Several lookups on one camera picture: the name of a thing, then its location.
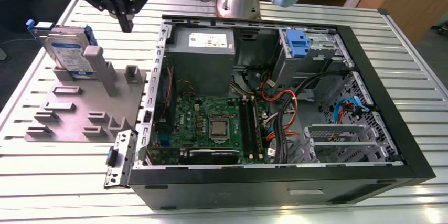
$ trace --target motherboard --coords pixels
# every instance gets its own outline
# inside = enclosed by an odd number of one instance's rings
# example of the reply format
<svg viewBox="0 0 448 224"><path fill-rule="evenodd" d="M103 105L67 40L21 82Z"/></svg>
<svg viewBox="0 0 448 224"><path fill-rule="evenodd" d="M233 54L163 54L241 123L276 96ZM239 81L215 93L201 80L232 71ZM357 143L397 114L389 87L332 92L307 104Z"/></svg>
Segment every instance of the motherboard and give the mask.
<svg viewBox="0 0 448 224"><path fill-rule="evenodd" d="M261 114L255 98L179 97L175 130L157 133L148 150L155 165L264 164Z"/></svg>

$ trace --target sticker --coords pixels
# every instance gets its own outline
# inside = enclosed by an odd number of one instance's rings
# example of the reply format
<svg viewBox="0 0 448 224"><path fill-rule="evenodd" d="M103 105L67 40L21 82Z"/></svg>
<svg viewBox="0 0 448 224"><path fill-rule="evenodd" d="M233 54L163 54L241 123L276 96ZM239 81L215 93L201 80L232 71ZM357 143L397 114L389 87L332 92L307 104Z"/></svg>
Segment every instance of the sticker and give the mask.
<svg viewBox="0 0 448 224"><path fill-rule="evenodd" d="M268 149L268 156L269 157L273 157L275 156L275 149Z"/></svg>
<svg viewBox="0 0 448 224"><path fill-rule="evenodd" d="M83 56L81 45L69 43L52 43L51 45L67 71L88 78L93 74L93 69Z"/></svg>
<svg viewBox="0 0 448 224"><path fill-rule="evenodd" d="M268 84L271 87L275 86L275 82L273 82L271 79L267 80L267 84Z"/></svg>
<svg viewBox="0 0 448 224"><path fill-rule="evenodd" d="M189 35L188 46L191 47L223 47L227 48L225 34L197 34Z"/></svg>

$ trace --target green motherboard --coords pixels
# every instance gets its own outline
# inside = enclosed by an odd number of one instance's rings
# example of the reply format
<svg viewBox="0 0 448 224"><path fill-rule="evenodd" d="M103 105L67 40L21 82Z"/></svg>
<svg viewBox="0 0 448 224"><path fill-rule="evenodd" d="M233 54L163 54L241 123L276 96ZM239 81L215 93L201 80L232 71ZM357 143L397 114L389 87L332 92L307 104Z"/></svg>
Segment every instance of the green motherboard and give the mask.
<svg viewBox="0 0 448 224"><path fill-rule="evenodd" d="M183 152L193 149L236 150L239 164L264 164L267 162L261 145L260 117L265 103L251 101L256 111L253 135L256 141L244 140L241 125L241 100L217 97L179 97L176 103L175 130L171 134L159 133L160 147L151 148L149 154L156 165L177 165Z"/></svg>

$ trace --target cpu socket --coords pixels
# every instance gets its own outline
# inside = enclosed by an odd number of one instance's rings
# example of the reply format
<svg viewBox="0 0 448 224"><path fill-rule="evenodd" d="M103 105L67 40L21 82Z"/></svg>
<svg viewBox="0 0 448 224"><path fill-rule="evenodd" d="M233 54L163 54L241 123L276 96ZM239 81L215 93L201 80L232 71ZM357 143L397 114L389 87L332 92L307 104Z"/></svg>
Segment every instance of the cpu socket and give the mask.
<svg viewBox="0 0 448 224"><path fill-rule="evenodd" d="M231 138L228 118L211 117L208 119L208 138L216 144L223 144Z"/></svg>

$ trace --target metal slotted table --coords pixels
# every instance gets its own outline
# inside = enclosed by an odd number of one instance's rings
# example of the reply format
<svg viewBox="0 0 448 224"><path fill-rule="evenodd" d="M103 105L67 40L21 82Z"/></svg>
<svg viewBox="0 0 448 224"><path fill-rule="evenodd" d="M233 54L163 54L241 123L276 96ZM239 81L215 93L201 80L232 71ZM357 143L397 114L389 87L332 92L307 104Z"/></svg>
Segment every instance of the metal slotted table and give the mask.
<svg viewBox="0 0 448 224"><path fill-rule="evenodd" d="M115 68L149 71L161 15L215 16L199 0L149 0L124 34L108 13L72 0L59 24L95 31ZM381 77L437 178L401 187L355 205L199 209L152 212L131 190L104 190L108 143L28 143L25 129L55 75L40 50L0 114L0 220L43 223L441 223L448 222L448 92L395 22L376 10L261 3L261 17L349 25Z"/></svg>

